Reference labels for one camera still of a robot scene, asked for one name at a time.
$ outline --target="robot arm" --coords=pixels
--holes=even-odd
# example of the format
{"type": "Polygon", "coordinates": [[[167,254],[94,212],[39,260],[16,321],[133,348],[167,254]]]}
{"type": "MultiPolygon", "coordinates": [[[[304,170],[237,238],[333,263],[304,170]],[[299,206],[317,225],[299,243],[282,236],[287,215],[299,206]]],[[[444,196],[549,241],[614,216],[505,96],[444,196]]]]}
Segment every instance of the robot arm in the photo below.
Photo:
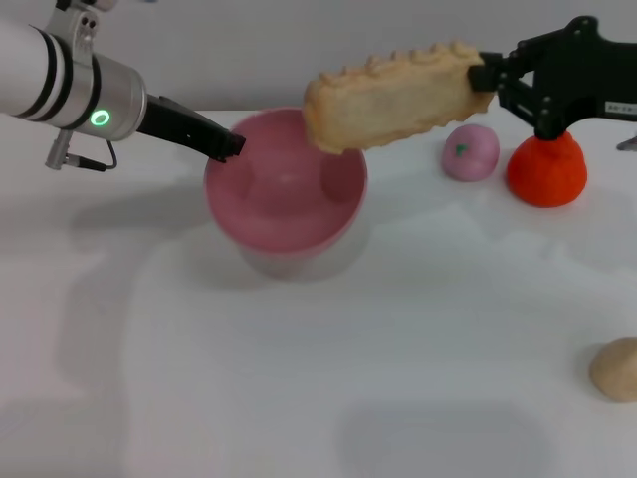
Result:
{"type": "Polygon", "coordinates": [[[149,95],[134,69],[94,54],[97,10],[117,0],[58,0],[44,30],[0,18],[0,113],[60,130],[47,165],[106,167],[69,154],[74,132],[119,141],[136,131],[225,162],[245,139],[165,98],[149,95]]]}
{"type": "Polygon", "coordinates": [[[472,67],[477,92],[498,92],[500,105],[553,140],[587,118],[637,121],[637,44],[603,39],[593,17],[518,43],[508,57],[483,53],[472,67]],[[521,80],[533,72],[532,86],[521,80]]]}

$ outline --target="cable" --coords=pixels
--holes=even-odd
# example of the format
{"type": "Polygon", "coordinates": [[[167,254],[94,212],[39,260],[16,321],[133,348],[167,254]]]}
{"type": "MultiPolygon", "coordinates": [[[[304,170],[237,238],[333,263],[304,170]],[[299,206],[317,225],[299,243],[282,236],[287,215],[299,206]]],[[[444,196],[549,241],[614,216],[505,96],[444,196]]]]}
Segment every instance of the cable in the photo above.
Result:
{"type": "Polygon", "coordinates": [[[106,144],[108,144],[108,150],[110,151],[110,155],[112,156],[112,165],[107,166],[106,169],[113,170],[117,167],[117,154],[115,153],[115,148],[112,147],[112,142],[107,141],[106,144]]]}

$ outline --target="toy bread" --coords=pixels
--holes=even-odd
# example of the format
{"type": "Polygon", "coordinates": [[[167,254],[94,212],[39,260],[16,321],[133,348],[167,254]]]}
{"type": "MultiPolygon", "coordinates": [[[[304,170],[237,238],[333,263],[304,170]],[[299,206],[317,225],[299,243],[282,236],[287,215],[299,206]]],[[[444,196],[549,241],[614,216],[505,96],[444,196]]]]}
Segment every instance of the toy bread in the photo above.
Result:
{"type": "Polygon", "coordinates": [[[310,141],[336,154],[370,149],[485,113],[494,94],[473,92],[467,76],[483,64],[478,50],[455,42],[323,73],[305,94],[310,141]]]}

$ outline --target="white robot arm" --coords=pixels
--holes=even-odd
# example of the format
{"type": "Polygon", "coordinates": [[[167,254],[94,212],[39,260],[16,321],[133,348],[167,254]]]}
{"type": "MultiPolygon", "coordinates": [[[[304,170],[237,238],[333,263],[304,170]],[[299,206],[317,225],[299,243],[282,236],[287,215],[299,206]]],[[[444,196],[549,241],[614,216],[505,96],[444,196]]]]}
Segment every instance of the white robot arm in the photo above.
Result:
{"type": "Polygon", "coordinates": [[[119,141],[139,131],[225,162],[245,139],[146,91],[134,69],[94,54],[97,11],[117,0],[57,0],[44,30],[0,18],[0,113],[60,130],[46,164],[106,170],[69,154],[74,132],[119,141]]]}

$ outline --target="beige ball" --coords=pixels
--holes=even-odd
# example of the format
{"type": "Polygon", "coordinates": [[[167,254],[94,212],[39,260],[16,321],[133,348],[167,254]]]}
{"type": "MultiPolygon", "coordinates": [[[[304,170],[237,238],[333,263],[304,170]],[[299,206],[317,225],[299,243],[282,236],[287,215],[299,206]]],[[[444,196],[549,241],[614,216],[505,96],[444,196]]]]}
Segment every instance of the beige ball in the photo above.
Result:
{"type": "Polygon", "coordinates": [[[606,344],[593,359],[589,372],[593,384],[611,400],[637,401],[637,337],[606,344]]]}

